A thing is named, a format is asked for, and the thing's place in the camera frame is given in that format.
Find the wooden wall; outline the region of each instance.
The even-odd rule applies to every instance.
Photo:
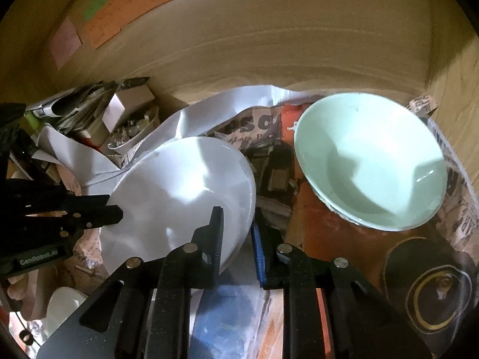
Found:
[[[24,9],[35,2],[49,14],[45,23],[27,17],[40,26],[40,36],[27,26],[21,42],[26,51],[6,54],[17,69],[28,67],[7,89],[11,97],[37,99],[21,88],[32,77],[32,91],[44,95],[138,75],[151,76],[164,113],[260,83],[315,93],[367,90],[403,104],[428,92],[439,102],[439,126],[479,192],[479,130],[473,124],[479,112],[479,39],[454,0],[175,0],[130,23],[97,50],[82,29],[89,0],[26,1]],[[13,18],[0,24],[1,52],[17,44],[14,18],[25,27],[22,11],[9,14]],[[45,41],[65,16],[84,44],[57,70]],[[32,45],[29,37],[35,39]],[[0,89],[2,99],[5,90]]]

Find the pink sticky note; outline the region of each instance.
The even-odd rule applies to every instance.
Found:
[[[75,30],[73,23],[68,17],[50,39],[49,46],[57,69],[60,69],[71,58],[78,47],[81,46],[77,30]]]

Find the mint green bowl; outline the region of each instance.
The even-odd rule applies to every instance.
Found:
[[[446,166],[434,136],[379,95],[339,93],[315,102],[296,125],[295,152],[319,199],[358,225],[415,228],[444,198]]]

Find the small container of items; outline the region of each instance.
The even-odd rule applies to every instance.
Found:
[[[159,108],[152,105],[132,113],[126,123],[118,127],[110,136],[108,148],[124,155],[160,125]]]

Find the black cable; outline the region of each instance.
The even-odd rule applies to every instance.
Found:
[[[20,324],[22,324],[23,329],[24,329],[25,331],[30,332],[30,334],[32,335],[33,341],[34,341],[35,343],[37,343],[37,346],[41,347],[41,345],[38,344],[38,342],[35,340],[35,337],[33,336],[32,331],[30,331],[30,330],[25,326],[25,324],[23,323],[22,319],[20,319],[20,316],[18,315],[18,312],[17,312],[17,311],[15,312],[15,314],[17,315],[17,319],[18,319],[18,321],[20,321]]]

